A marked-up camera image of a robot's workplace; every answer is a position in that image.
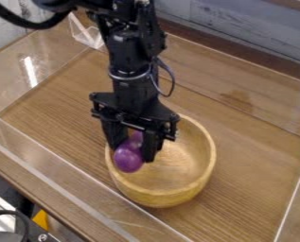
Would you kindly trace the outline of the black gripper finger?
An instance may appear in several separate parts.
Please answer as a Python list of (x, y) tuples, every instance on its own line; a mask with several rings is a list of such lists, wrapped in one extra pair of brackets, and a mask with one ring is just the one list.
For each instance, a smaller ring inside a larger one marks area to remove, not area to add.
[(117, 120), (104, 119), (103, 128), (109, 146), (116, 150), (128, 139), (128, 127)]
[(147, 163), (152, 163), (155, 161), (156, 154), (163, 149), (164, 140), (166, 133), (163, 130), (147, 130), (144, 132), (141, 153)]

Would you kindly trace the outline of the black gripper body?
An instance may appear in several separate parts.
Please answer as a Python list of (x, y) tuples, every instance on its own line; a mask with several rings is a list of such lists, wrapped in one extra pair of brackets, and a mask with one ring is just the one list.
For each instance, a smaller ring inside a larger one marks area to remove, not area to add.
[(179, 114), (166, 106), (155, 86), (147, 83), (113, 82), (113, 92), (92, 93), (93, 116), (120, 121), (128, 128), (163, 130), (166, 139), (176, 139)]

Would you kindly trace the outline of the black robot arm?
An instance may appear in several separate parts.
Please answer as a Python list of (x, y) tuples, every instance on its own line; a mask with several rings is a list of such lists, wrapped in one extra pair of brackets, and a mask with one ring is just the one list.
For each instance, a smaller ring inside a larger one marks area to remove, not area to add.
[(179, 114), (160, 97), (159, 70), (170, 66), (160, 60), (167, 49), (155, 0), (34, 0), (42, 9), (64, 13), (87, 9), (99, 25), (109, 54), (111, 93), (93, 93), (92, 115), (103, 122), (105, 138), (116, 149), (128, 139), (128, 131), (144, 134), (141, 155), (155, 161), (167, 140), (176, 139)]

